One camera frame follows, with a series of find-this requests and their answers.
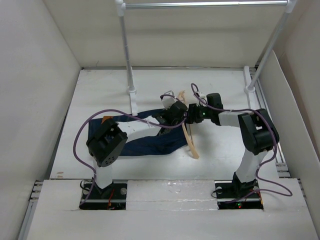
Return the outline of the dark blue denim trousers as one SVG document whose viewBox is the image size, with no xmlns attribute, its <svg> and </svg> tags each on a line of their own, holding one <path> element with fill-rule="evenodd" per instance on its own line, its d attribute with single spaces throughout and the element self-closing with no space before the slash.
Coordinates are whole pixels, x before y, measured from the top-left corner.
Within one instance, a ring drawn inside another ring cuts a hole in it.
<svg viewBox="0 0 320 240">
<path fill-rule="evenodd" d="M 187 140 L 181 126 L 171 129 L 169 133 L 164 135 L 158 135 L 160 129 L 154 127 L 155 133 L 137 136 L 125 129 L 125 125 L 130 125 L 136 121 L 135 119 L 126 115 L 117 115 L 113 117 L 113 120 L 118 122 L 119 128 L 128 135 L 128 140 L 120 154 L 122 157 L 169 155 L 187 145 Z"/>
</svg>

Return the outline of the beige plastic clothes hanger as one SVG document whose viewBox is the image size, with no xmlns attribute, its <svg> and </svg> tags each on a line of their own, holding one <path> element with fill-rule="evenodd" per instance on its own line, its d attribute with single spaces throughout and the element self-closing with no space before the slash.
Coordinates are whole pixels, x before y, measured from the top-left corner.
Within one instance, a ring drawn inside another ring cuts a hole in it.
<svg viewBox="0 0 320 240">
<path fill-rule="evenodd" d="M 184 103 L 186 106 L 188 105 L 187 104 L 187 100 L 186 100 L 186 96 L 185 96 L 185 90 L 181 90 L 178 95 L 177 95 L 177 98 L 182 102 Z M 189 150 L 192 154 L 192 157 L 194 159 L 199 159 L 199 154 L 195 148 L 195 145 L 194 145 L 194 142 L 193 142 L 193 137 L 192 137 L 192 129 L 191 129 L 191 126 L 189 124 L 185 124 L 183 127 L 182 127 L 182 130 L 183 130 L 183 133 L 184 133 L 184 136 L 185 136 L 185 139 L 186 139 L 186 142 L 187 142 L 187 145 L 189 147 Z"/>
</svg>

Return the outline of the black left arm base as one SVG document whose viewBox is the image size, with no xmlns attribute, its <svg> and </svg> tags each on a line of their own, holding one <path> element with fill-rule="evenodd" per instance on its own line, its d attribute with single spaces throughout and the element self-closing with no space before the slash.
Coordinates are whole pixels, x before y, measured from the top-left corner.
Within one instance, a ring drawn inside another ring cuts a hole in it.
<svg viewBox="0 0 320 240">
<path fill-rule="evenodd" d="M 112 183 L 105 189 L 99 189 L 95 185 L 89 193 L 91 185 L 91 182 L 80 183 L 82 193 L 79 208 L 81 210 L 117 211 L 126 209 L 127 183 Z"/>
</svg>

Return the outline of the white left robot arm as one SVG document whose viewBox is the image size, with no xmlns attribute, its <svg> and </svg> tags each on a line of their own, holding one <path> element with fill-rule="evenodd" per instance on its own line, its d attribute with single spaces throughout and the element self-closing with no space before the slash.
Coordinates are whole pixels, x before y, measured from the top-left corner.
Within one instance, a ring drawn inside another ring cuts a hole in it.
<svg viewBox="0 0 320 240">
<path fill-rule="evenodd" d="M 188 108 L 180 101 L 168 109 L 155 109 L 129 118 L 125 115 L 104 120 L 88 138 L 89 154 L 95 159 L 94 192 L 100 198 L 111 194 L 112 164 L 118 157 L 169 155 L 187 141 L 181 122 Z"/>
</svg>

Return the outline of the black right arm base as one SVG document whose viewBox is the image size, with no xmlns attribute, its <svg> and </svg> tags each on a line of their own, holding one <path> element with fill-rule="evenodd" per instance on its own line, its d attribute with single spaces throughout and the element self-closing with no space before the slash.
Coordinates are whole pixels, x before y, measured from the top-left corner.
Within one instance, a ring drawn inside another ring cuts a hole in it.
<svg viewBox="0 0 320 240">
<path fill-rule="evenodd" d="M 263 210 L 263 203 L 256 180 L 239 183 L 235 180 L 215 180 L 211 196 L 217 200 L 218 210 Z"/>
</svg>

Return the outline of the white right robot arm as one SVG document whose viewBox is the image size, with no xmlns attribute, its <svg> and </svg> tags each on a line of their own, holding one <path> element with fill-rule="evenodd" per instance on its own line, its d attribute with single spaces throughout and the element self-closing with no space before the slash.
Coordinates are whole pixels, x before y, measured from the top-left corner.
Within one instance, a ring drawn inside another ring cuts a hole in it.
<svg viewBox="0 0 320 240">
<path fill-rule="evenodd" d="M 227 110 L 223 109 L 221 96 L 210 93 L 207 101 L 199 101 L 188 106 L 188 124 L 199 124 L 210 120 L 217 126 L 240 129 L 245 147 L 240 166 L 233 174 L 231 191 L 237 197 L 243 197 L 256 181 L 256 171 L 264 157 L 279 142 L 278 131 L 266 109 Z"/>
</svg>

